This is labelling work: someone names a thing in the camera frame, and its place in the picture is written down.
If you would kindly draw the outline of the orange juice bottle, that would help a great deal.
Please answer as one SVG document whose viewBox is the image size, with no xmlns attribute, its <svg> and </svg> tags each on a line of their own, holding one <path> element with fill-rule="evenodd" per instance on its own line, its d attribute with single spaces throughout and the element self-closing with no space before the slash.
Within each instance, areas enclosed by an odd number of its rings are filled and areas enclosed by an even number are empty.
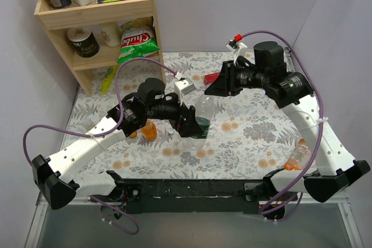
<svg viewBox="0 0 372 248">
<path fill-rule="evenodd" d="M 141 131 L 147 141 L 154 141 L 158 136 L 156 125 L 151 120 L 146 121 L 146 124 L 141 128 Z"/>
</svg>

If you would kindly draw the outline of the gold bottle cap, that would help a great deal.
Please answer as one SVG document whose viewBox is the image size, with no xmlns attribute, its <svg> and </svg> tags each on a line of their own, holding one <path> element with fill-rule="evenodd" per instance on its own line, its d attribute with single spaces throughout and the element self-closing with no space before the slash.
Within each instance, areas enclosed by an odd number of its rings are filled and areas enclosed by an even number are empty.
<svg viewBox="0 0 372 248">
<path fill-rule="evenodd" d="M 135 138 L 137 136 L 137 131 L 133 132 L 131 135 L 130 135 L 130 138 Z"/>
</svg>

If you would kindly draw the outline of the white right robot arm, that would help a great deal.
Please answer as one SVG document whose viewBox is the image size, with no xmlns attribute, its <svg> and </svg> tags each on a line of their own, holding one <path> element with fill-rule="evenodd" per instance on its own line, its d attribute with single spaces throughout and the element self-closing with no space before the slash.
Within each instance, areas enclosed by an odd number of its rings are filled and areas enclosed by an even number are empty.
<svg viewBox="0 0 372 248">
<path fill-rule="evenodd" d="M 290 192 L 308 193 L 318 202 L 326 202 L 351 186 L 371 168 L 367 161 L 356 160 L 335 135 L 306 77 L 287 71 L 284 50 L 274 41 L 253 47 L 254 63 L 244 58 L 239 43 L 233 48 L 234 60 L 223 62 L 220 74 L 205 90 L 206 95 L 236 96 L 244 88 L 263 89 L 279 109 L 292 121 L 315 156 L 316 166 L 295 178 L 300 171 L 272 171 L 263 178 L 263 193 L 278 199 L 289 185 Z"/>
</svg>

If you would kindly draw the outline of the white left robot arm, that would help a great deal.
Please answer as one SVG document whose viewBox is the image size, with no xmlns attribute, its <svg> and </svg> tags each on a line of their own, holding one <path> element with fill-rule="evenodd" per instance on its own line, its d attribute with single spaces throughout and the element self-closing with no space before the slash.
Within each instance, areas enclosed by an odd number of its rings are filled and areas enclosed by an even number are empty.
<svg viewBox="0 0 372 248">
<path fill-rule="evenodd" d="M 113 171 L 84 178 L 79 171 L 112 145 L 125 140 L 146 126 L 148 120 L 167 120 L 182 138 L 203 134 L 194 106 L 186 106 L 183 97 L 194 91 L 189 78 L 174 83 L 166 94 L 165 84 L 148 78 L 136 92 L 121 99 L 98 124 L 60 152 L 32 160 L 34 182 L 51 209 L 68 205 L 77 195 L 101 195 L 116 202 L 123 197 L 123 181 Z"/>
</svg>

